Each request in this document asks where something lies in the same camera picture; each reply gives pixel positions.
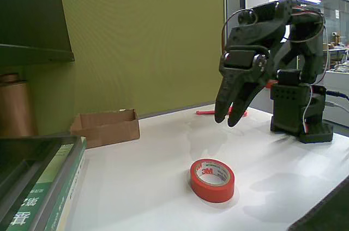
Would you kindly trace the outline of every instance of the open cardboard box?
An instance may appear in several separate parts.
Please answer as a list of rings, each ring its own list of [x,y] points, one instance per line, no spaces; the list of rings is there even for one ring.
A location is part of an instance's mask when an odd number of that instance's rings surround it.
[[[86,137],[87,148],[140,138],[135,110],[79,114],[70,127],[70,133]]]

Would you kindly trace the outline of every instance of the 3m logo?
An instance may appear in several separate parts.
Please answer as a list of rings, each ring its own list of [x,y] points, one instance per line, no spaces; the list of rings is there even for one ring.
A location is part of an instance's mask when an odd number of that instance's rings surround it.
[[[202,174],[213,174],[213,169],[212,168],[203,168]]]

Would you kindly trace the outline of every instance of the roll of tape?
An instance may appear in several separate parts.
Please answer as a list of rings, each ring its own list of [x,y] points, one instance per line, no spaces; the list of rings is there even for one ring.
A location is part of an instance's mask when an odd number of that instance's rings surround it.
[[[208,175],[215,176],[215,183],[206,181]],[[202,199],[222,203],[234,195],[235,176],[224,163],[214,159],[200,159],[190,167],[190,185]]]

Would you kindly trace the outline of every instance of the copper roll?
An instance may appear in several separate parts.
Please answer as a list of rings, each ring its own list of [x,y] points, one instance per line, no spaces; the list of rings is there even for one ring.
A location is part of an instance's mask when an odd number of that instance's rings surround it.
[[[37,134],[27,82],[20,81],[18,74],[0,76],[0,136]]]

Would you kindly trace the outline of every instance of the table surface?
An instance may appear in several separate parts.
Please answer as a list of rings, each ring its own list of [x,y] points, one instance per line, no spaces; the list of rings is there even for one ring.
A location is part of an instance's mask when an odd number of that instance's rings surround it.
[[[286,230],[349,175],[349,138],[302,144],[248,109],[226,120],[180,111],[140,120],[141,138],[86,151],[67,230]],[[211,157],[235,173],[233,198],[200,199],[189,168]]]

